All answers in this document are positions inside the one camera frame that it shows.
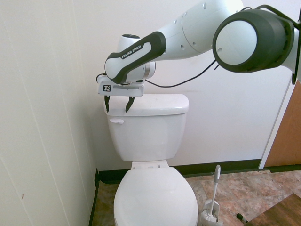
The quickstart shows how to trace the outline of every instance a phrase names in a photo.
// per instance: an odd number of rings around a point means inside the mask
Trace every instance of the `toilet bowl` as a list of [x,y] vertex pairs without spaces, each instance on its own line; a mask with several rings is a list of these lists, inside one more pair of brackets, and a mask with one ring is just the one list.
[[184,177],[166,159],[181,144],[189,102],[182,94],[111,97],[107,113],[117,153],[132,161],[114,200],[116,226],[195,226],[198,205]]

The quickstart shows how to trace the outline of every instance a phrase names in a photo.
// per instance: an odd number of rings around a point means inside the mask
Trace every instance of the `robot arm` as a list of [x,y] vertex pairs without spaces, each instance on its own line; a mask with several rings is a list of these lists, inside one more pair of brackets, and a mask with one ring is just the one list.
[[293,72],[293,83],[297,77],[301,81],[301,25],[269,6],[242,8],[241,0],[207,0],[142,39],[121,37],[118,52],[105,62],[107,76],[97,79],[107,111],[110,96],[130,97],[129,110],[134,97],[143,95],[155,61],[194,57],[210,49],[226,70],[250,73],[283,65]]

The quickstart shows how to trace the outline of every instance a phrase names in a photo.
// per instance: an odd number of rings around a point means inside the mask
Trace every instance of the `toilet flush handle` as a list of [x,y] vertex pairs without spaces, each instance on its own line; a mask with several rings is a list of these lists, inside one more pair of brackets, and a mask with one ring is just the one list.
[[113,122],[113,123],[121,124],[121,125],[124,123],[124,120],[116,119],[116,118],[111,118],[110,121]]

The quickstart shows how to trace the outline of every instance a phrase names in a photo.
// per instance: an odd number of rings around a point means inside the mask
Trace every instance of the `black baseboard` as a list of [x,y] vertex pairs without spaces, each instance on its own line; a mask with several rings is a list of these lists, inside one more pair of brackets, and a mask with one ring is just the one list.
[[287,171],[301,170],[301,164],[288,165],[288,166],[268,166],[266,168],[269,171],[271,171],[271,173],[287,172]]
[[[194,165],[172,166],[184,177],[195,177],[201,175],[212,175],[217,164],[221,166],[221,173],[233,173],[242,171],[258,170],[261,159],[226,161],[215,163],[204,163]],[[128,169],[99,171],[99,180],[106,184],[118,184],[121,182]]]
[[93,201],[92,211],[89,220],[89,226],[92,226],[93,223],[93,217],[94,217],[95,206],[96,206],[97,195],[98,195],[99,181],[100,181],[99,173],[98,173],[98,169],[96,169],[95,178],[94,178],[96,190],[95,190],[94,201]]

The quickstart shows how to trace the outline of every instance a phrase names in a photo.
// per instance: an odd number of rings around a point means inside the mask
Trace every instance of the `toilet seat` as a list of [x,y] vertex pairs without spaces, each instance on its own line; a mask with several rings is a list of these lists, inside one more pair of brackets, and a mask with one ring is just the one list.
[[195,226],[198,205],[175,168],[135,169],[118,187],[114,217],[116,226]]

